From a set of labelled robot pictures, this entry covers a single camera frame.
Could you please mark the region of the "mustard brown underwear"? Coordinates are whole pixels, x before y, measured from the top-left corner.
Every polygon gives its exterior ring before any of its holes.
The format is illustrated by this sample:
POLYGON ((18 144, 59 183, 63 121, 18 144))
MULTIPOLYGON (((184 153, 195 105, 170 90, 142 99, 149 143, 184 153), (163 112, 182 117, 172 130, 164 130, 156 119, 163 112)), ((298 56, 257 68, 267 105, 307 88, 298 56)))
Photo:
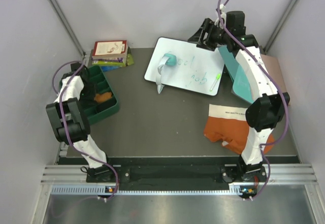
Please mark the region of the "mustard brown underwear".
POLYGON ((112 98, 112 92, 104 92, 102 94, 97 93, 94 97, 94 101, 101 104, 112 98))

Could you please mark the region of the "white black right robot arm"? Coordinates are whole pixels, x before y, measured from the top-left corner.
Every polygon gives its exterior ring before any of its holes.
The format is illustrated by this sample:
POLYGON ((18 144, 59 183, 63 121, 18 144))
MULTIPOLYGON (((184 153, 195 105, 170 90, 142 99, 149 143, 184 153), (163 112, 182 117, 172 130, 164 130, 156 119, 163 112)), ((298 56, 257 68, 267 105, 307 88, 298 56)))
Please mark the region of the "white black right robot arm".
POLYGON ((242 11, 223 13, 216 21, 206 18, 188 42, 210 51, 219 45, 226 46, 244 70, 253 103, 245 112, 249 131, 246 146, 239 156, 236 176, 243 181, 261 176, 264 172, 262 152, 277 123, 287 116, 289 94, 281 92, 271 80, 255 36, 246 34, 245 14, 242 11))

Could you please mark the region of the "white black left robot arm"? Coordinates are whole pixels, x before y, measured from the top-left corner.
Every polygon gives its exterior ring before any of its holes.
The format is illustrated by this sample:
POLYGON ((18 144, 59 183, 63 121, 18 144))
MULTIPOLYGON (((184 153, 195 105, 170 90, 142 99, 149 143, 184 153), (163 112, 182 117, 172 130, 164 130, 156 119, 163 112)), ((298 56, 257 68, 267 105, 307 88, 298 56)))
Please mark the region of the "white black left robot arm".
POLYGON ((87 161, 87 175, 108 182, 115 177, 115 169, 90 135, 90 123, 80 102, 89 72, 79 62, 71 65, 71 72, 63 75, 57 98, 46 106, 46 113, 57 141, 71 146, 87 161))

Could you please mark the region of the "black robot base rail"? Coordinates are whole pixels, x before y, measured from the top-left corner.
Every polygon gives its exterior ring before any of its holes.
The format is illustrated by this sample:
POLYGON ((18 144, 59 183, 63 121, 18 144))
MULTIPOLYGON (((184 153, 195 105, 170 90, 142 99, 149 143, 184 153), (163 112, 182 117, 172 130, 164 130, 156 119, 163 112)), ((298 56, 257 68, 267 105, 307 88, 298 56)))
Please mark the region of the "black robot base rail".
POLYGON ((81 167, 86 181, 119 182, 119 190, 186 191, 227 190, 230 183, 256 186, 266 180, 266 170, 244 172, 237 156, 196 157, 112 157, 117 172, 103 166, 98 170, 81 167))

